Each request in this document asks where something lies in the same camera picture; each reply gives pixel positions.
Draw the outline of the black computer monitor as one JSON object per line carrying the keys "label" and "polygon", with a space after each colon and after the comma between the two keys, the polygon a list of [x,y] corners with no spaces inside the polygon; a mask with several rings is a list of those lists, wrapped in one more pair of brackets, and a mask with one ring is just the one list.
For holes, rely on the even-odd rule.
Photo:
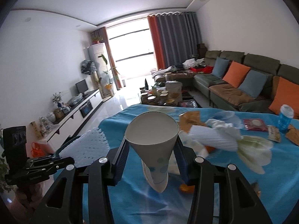
{"label": "black computer monitor", "polygon": [[86,92],[89,90],[86,80],[83,79],[75,84],[76,89],[78,90],[78,93],[85,95]]}

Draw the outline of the orange cushion near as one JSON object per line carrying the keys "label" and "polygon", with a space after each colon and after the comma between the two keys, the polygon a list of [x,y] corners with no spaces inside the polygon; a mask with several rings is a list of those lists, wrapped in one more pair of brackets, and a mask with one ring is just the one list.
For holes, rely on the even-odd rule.
{"label": "orange cushion near", "polygon": [[281,106],[284,104],[294,110],[294,118],[298,119],[298,84],[279,77],[276,94],[269,109],[278,115]]}

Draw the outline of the blue cushion far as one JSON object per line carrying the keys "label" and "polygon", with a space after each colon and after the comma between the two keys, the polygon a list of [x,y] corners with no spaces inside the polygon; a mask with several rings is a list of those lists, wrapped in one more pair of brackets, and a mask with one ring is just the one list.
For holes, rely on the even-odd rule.
{"label": "blue cushion far", "polygon": [[229,65],[228,59],[217,57],[211,74],[216,76],[217,78],[223,78],[228,65]]}

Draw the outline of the brown wrapper by bottle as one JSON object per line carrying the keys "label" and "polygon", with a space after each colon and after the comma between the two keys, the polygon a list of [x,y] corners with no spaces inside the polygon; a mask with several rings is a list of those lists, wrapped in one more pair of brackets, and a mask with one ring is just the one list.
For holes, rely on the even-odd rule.
{"label": "brown wrapper by bottle", "polygon": [[299,130],[296,129],[292,124],[288,126],[288,131],[285,134],[285,137],[295,145],[299,146]]}

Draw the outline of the blue cushion middle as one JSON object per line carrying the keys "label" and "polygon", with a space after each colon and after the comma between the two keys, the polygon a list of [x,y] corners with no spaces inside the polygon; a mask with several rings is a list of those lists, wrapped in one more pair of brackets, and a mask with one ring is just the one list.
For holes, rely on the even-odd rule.
{"label": "blue cushion middle", "polygon": [[268,75],[261,72],[250,70],[238,89],[253,98],[257,98],[263,90],[268,77]]}

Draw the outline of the orange cushion middle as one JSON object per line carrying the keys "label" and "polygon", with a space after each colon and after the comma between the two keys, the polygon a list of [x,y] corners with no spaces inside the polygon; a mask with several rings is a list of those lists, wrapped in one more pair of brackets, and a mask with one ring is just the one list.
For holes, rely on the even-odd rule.
{"label": "orange cushion middle", "polygon": [[229,83],[234,88],[238,88],[250,69],[251,68],[246,65],[232,61],[228,71],[223,77],[223,80]]}

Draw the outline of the orange plastic bag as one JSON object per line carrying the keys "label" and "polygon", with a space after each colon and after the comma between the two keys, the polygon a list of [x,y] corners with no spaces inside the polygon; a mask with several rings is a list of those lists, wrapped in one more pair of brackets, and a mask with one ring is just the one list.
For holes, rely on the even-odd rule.
{"label": "orange plastic bag", "polygon": [[36,142],[31,143],[31,155],[33,158],[47,156],[47,153],[42,149],[41,145]]}

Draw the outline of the white perforated foam sheet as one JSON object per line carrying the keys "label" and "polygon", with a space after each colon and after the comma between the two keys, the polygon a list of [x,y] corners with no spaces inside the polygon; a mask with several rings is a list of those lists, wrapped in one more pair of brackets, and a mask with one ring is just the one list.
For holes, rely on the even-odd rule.
{"label": "white perforated foam sheet", "polygon": [[61,158],[71,157],[75,167],[91,165],[100,157],[105,157],[110,150],[104,132],[93,128],[63,148],[58,154]]}

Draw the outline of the brown curtain left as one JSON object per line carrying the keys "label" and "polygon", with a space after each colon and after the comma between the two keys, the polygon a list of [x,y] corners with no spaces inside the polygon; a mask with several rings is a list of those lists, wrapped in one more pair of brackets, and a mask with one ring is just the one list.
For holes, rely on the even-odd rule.
{"label": "brown curtain left", "polygon": [[115,65],[115,61],[112,56],[112,51],[109,44],[109,39],[107,35],[107,29],[106,27],[101,27],[91,33],[92,41],[94,41],[96,38],[101,42],[105,43],[105,46],[107,48],[107,54],[110,61],[110,67],[112,69],[112,75],[115,82],[115,86],[117,90],[119,91],[122,88],[121,80],[119,78],[119,72],[117,71],[117,67]]}

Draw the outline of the small snack wrapper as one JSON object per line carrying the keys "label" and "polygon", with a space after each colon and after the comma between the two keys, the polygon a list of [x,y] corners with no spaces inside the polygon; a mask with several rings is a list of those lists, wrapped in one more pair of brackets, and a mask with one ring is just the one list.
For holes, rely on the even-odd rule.
{"label": "small snack wrapper", "polygon": [[268,139],[276,143],[281,143],[281,135],[279,129],[273,125],[268,126]]}

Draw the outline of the white paper cone cup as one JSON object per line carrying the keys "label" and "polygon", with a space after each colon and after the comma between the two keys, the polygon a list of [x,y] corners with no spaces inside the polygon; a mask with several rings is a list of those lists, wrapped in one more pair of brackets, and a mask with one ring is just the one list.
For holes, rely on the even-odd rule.
{"label": "white paper cone cup", "polygon": [[127,126],[125,139],[138,154],[148,184],[158,193],[168,185],[168,166],[179,133],[177,122],[159,111],[144,112]]}

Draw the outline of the white black TV cabinet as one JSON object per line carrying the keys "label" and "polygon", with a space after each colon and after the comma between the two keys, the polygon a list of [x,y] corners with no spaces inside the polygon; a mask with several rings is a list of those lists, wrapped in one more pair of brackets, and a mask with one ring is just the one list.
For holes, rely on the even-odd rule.
{"label": "white black TV cabinet", "polygon": [[87,95],[71,108],[71,111],[59,119],[55,128],[37,143],[46,153],[58,150],[66,140],[76,136],[88,119],[103,104],[99,90],[89,91]]}

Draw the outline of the white standing air conditioner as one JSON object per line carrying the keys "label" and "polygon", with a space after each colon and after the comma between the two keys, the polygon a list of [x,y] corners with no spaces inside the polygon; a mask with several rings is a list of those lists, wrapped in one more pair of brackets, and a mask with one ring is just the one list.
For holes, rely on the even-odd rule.
{"label": "white standing air conditioner", "polygon": [[103,95],[114,96],[113,75],[105,43],[91,45],[88,48],[90,60],[95,63]]}

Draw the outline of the orange grey curtain right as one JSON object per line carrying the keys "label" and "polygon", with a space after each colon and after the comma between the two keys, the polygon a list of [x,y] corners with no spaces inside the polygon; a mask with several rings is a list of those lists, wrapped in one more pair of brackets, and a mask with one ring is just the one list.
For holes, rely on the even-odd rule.
{"label": "orange grey curtain right", "polygon": [[195,12],[147,16],[158,69],[181,65],[198,53],[202,42]]}

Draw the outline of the blue cushion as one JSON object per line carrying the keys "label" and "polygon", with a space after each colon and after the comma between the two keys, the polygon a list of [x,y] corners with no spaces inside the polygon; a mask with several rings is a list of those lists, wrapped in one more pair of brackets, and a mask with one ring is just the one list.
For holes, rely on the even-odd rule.
{"label": "blue cushion", "polygon": [[257,98],[263,90],[268,77],[268,75],[261,72],[250,70],[238,89],[253,98]]}
{"label": "blue cushion", "polygon": [[229,65],[228,59],[217,57],[211,74],[216,76],[217,78],[223,78],[228,65]]}

